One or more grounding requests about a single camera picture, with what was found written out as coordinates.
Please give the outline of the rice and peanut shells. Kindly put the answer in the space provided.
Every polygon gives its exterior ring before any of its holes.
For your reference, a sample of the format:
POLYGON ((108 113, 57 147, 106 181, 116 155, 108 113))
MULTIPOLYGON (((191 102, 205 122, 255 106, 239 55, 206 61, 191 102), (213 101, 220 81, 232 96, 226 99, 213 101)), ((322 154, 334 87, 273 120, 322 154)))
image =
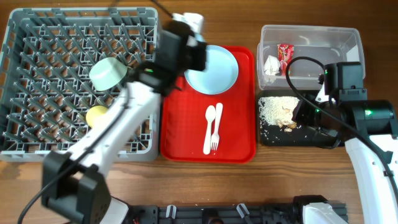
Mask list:
POLYGON ((278 126, 284 132, 292 132, 297 127, 292 118, 298 102, 299 99, 293 96, 260 97, 258 101, 260 127, 278 126))

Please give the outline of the white tissue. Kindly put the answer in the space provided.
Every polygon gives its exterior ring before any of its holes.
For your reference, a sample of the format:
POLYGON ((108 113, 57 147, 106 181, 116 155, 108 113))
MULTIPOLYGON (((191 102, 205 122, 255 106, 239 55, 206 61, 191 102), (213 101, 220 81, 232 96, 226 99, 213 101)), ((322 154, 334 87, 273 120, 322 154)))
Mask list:
POLYGON ((275 76, 279 73, 280 62, 277 57, 269 55, 264 64, 264 79, 266 82, 273 83, 275 76))

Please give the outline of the red snack wrapper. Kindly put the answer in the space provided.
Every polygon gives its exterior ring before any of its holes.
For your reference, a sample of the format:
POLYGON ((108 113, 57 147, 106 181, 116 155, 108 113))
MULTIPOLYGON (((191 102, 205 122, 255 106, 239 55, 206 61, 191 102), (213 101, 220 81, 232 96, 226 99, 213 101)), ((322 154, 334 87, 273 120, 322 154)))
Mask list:
POLYGON ((294 55, 294 45, 291 44, 279 44, 277 46, 278 61, 280 63, 280 70, 282 76, 285 76, 285 70, 288 63, 293 59, 294 55))

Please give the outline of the green bowl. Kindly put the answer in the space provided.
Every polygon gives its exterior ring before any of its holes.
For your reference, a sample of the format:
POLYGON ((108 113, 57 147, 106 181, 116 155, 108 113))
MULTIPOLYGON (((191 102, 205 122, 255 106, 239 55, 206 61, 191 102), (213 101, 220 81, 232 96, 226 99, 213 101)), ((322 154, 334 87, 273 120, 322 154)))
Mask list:
POLYGON ((127 66, 114 57, 98 61, 90 70, 89 78, 97 91, 117 85, 127 74, 127 66))

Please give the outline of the yellow cup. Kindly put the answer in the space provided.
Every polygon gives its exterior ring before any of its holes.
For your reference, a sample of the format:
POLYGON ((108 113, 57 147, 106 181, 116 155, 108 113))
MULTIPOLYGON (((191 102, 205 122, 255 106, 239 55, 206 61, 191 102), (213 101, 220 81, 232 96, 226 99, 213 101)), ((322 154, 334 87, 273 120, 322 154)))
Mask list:
POLYGON ((94 128, 96 124, 100 124, 107 111, 107 107, 100 105, 90 108, 85 116, 87 125, 94 128))

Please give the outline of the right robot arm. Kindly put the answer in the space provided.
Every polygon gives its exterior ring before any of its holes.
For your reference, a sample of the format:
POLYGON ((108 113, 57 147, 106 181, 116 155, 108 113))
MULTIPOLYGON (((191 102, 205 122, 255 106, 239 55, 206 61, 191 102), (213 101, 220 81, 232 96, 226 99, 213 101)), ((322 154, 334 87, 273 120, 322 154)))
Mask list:
POLYGON ((397 223, 397 115, 387 100, 369 100, 360 62, 321 64, 326 100, 300 98, 293 119, 345 145, 354 167, 365 223, 397 223))

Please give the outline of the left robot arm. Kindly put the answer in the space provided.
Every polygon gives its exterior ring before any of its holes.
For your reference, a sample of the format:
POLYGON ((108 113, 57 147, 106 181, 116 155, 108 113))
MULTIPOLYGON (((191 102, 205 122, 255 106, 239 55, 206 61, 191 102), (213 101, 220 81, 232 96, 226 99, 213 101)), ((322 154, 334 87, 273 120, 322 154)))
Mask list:
POLYGON ((67 152, 43 161, 41 204, 72 223, 132 223, 132 208, 111 196, 106 176, 119 151, 187 70, 202 71, 206 42, 201 21, 172 20, 160 33, 154 61, 130 69, 114 57, 98 61, 89 76, 97 90, 124 88, 104 115, 67 152))

